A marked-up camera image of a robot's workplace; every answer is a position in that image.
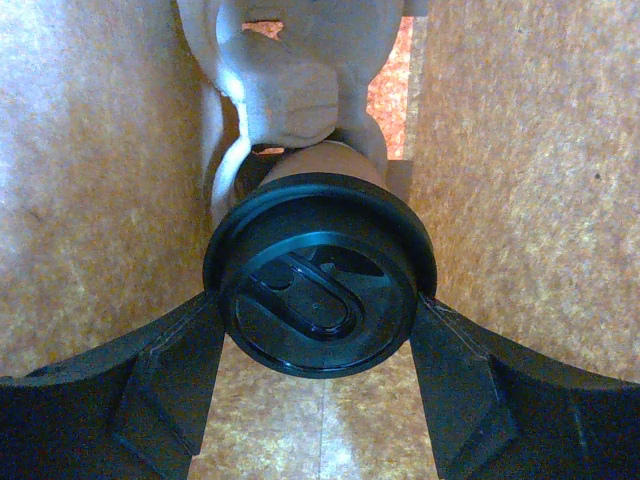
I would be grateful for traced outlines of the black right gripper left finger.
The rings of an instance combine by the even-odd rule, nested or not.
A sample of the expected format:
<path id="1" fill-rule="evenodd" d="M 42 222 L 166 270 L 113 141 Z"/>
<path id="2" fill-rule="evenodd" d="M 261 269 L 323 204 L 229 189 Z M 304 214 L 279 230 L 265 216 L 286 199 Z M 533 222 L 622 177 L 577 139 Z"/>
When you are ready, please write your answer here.
<path id="1" fill-rule="evenodd" d="M 4 479 L 184 479 L 224 343 L 205 291 L 161 318 L 1 380 Z"/>

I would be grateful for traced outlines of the black plastic cup lid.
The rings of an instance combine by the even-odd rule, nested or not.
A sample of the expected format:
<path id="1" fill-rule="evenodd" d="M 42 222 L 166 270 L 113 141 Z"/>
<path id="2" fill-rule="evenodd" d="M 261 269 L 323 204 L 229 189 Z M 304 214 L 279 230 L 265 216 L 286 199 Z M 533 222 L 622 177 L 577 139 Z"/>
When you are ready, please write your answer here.
<path id="1" fill-rule="evenodd" d="M 203 281 L 251 358 L 303 378 L 368 370 L 409 338 L 437 288 L 429 235 L 405 202 L 340 174 L 257 188 L 217 227 Z"/>

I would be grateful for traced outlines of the single brown pulp cup carrier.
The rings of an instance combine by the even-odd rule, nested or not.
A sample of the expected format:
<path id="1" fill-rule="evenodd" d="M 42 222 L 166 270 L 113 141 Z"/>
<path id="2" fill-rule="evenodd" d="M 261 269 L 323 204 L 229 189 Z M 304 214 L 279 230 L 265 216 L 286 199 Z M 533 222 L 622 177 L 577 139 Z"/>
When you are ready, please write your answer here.
<path id="1" fill-rule="evenodd" d="M 424 1 L 181 1 L 191 52 L 238 114 L 239 136 L 211 185 L 220 222 L 255 147 L 350 146 L 385 177 L 387 147 L 367 112 L 368 87 L 392 51 L 401 21 Z"/>

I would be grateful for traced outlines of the brown paper coffee cup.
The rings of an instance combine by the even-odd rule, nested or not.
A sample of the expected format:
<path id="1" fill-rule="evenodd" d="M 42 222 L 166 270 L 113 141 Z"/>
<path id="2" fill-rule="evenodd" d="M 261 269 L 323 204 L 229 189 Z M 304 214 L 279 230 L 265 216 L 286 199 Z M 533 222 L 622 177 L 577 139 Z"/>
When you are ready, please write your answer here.
<path id="1" fill-rule="evenodd" d="M 260 182 L 260 186 L 287 176 L 308 173 L 351 176 L 390 191 L 385 177 L 373 161 L 336 141 L 323 141 L 284 154 Z"/>

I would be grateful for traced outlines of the green paper bag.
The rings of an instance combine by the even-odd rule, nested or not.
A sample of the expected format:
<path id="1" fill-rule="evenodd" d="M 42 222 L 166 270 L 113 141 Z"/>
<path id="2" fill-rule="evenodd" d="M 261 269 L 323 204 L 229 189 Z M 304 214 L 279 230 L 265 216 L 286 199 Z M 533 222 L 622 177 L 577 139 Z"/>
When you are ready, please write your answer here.
<path id="1" fill-rule="evenodd" d="M 433 1 L 372 94 L 406 134 L 439 297 L 546 355 L 639 377 L 639 5 Z M 218 96 L 173 1 L 1 5 L 1 371 L 196 294 Z M 193 479 L 433 479 L 411 352 L 336 380 L 227 342 Z"/>

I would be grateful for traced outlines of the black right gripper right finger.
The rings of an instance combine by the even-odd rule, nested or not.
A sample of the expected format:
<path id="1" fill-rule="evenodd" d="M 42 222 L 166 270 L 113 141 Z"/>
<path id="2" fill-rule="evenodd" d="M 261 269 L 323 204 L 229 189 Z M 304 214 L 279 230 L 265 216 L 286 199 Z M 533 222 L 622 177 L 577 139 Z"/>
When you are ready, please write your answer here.
<path id="1" fill-rule="evenodd" d="M 410 337 L 441 479 L 636 479 L 639 386 L 421 297 Z"/>

